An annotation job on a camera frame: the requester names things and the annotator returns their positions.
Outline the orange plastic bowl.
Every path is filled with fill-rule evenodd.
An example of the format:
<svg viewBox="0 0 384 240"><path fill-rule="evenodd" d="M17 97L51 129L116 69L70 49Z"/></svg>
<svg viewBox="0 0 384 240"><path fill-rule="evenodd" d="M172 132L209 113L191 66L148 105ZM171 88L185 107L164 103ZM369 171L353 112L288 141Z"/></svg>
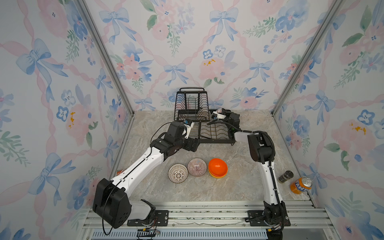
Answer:
<svg viewBox="0 0 384 240"><path fill-rule="evenodd" d="M228 173L228 165L221 159L212 159L209 162L208 170L213 175L222 176Z"/></svg>

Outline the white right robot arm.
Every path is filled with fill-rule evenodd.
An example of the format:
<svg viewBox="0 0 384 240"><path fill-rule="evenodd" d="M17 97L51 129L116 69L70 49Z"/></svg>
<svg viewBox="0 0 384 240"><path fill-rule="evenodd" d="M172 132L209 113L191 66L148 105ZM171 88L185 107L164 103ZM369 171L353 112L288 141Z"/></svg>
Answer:
<svg viewBox="0 0 384 240"><path fill-rule="evenodd" d="M240 115L230 110L217 110L217 119L228 128L229 136L236 142L248 143L250 155L256 162L262 176L264 193L264 211L259 217L248 217L246 222L263 222L271 232L281 232L288 219L283 198L280 195L275 174L275 144L264 131L247 131L240 128Z"/></svg>

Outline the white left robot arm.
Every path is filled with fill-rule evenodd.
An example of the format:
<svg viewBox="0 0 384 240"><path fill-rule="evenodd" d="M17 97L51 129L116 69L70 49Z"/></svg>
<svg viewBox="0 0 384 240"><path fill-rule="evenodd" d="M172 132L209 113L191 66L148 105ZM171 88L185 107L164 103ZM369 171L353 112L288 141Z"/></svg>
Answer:
<svg viewBox="0 0 384 240"><path fill-rule="evenodd" d="M193 126L190 119L182 123L171 122L168 131L153 140L129 168L111 180L102 179L97 184L93 211L114 229L127 221L151 225L155 221L155 206L146 200L130 201L129 197L139 183L168 157L180 149L197 151L199 139L189 137Z"/></svg>

